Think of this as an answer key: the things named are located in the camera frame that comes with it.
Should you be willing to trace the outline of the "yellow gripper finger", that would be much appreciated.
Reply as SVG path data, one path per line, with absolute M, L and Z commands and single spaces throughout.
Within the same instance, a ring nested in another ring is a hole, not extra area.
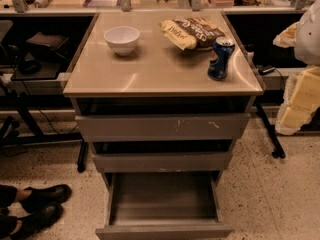
M 320 67 L 311 66 L 299 74 L 291 74 L 286 81 L 283 98 L 275 130 L 283 135 L 293 135 L 311 122 L 320 107 Z
M 297 26 L 297 22 L 291 24 L 274 38 L 273 44 L 282 48 L 294 47 Z

